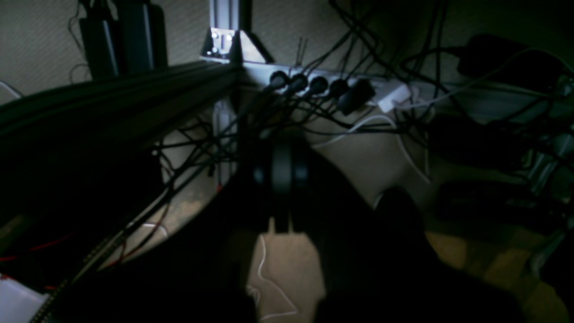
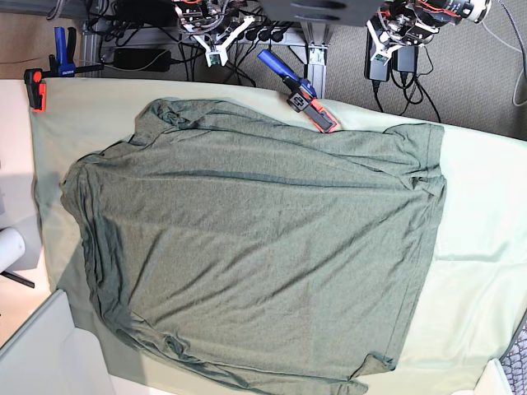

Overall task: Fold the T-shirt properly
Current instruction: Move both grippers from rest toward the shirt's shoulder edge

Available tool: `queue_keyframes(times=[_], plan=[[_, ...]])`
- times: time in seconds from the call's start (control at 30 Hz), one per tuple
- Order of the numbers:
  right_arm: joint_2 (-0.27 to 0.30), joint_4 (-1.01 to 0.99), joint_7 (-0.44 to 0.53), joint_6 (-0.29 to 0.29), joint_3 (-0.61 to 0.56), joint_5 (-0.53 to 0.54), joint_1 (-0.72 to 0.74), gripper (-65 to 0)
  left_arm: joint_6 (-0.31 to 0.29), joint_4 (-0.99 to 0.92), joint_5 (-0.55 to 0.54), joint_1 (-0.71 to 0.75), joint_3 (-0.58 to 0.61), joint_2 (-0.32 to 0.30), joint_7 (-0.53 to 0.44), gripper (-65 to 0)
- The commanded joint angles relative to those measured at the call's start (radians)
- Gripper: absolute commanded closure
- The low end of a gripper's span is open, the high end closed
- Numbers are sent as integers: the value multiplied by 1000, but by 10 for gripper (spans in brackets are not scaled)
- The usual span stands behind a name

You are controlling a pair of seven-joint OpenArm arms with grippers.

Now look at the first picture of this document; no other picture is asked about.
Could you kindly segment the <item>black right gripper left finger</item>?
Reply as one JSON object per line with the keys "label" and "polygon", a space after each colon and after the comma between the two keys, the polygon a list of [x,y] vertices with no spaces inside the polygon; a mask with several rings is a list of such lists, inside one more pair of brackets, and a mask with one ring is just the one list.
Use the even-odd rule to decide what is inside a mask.
{"label": "black right gripper left finger", "polygon": [[59,305],[60,323],[256,323],[247,292],[253,251],[287,195],[287,157],[242,165],[175,235],[85,276]]}

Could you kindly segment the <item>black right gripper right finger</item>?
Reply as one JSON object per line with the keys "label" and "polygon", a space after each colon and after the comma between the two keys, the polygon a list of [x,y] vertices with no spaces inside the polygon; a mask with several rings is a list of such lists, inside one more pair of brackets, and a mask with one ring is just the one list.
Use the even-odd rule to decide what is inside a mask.
{"label": "black right gripper right finger", "polygon": [[370,206],[318,153],[306,159],[294,223],[318,253],[325,296],[316,323],[523,323],[509,292],[443,262],[402,187]]}

